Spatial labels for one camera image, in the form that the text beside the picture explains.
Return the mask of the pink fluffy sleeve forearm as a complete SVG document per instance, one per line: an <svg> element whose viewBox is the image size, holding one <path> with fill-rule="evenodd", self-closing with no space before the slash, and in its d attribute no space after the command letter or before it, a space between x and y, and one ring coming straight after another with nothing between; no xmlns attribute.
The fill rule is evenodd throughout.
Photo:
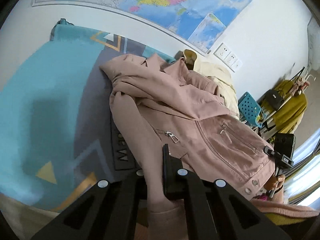
<svg viewBox="0 0 320 240"><path fill-rule="evenodd" d="M284 189L274 194L272 200L252 199L250 201L262 213L275 213L291 218L317 217L319 211L308 206L285 204Z"/></svg>

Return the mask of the person's right hand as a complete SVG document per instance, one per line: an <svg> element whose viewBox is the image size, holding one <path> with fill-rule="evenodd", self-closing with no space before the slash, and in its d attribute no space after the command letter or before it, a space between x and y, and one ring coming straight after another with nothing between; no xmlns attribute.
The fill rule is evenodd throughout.
<svg viewBox="0 0 320 240"><path fill-rule="evenodd" d="M278 176L272 175L269 178L269 180L265 183L264 189L267 191L274 192L274 196L278 193L283 194L285 178L286 177L284 174Z"/></svg>

